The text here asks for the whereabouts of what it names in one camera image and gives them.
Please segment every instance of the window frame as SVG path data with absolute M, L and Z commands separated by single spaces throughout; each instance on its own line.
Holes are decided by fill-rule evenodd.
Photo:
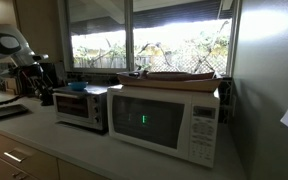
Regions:
M 226 74 L 224 76 L 232 76 L 234 68 L 234 57 L 236 51 L 236 40 L 238 33 L 238 22 L 240 12 L 240 0 L 234 0 L 233 4 L 232 27 L 230 36 L 229 53 L 227 57 Z M 133 41 L 133 0 L 124 0 L 124 18 L 125 18 L 125 33 L 126 33 L 126 68 L 74 68 L 73 67 L 73 52 L 70 36 L 69 25 L 69 9 L 68 0 L 58 0 L 59 20 L 61 26 L 61 40 L 63 49 L 64 68 L 67 72 L 81 73 L 99 73 L 99 74 L 116 74 L 119 72 L 134 71 L 134 41 Z

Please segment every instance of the kitchen appliance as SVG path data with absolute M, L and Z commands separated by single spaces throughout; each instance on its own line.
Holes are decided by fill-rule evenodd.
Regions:
M 61 122 L 107 131 L 107 86 L 87 85 L 82 91 L 69 86 L 54 89 L 57 119 Z
M 111 86 L 111 137 L 213 167 L 220 98 L 214 93 Z

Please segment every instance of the microwave control panel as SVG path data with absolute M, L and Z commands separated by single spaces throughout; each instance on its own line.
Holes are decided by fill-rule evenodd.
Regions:
M 189 161 L 213 167 L 217 116 L 216 108 L 193 106 Z

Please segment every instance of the white microwave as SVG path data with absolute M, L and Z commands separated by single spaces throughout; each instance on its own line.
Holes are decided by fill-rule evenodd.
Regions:
M 214 93 L 111 86 L 109 135 L 213 167 L 220 98 Z

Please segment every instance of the countertop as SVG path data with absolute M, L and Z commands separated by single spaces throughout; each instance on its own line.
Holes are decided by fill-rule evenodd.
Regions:
M 14 96 L 0 92 L 0 101 Z M 30 112 L 0 120 L 0 134 L 111 179 L 245 180 L 226 124 L 219 124 L 214 168 L 58 124 L 54 106 L 21 98 Z

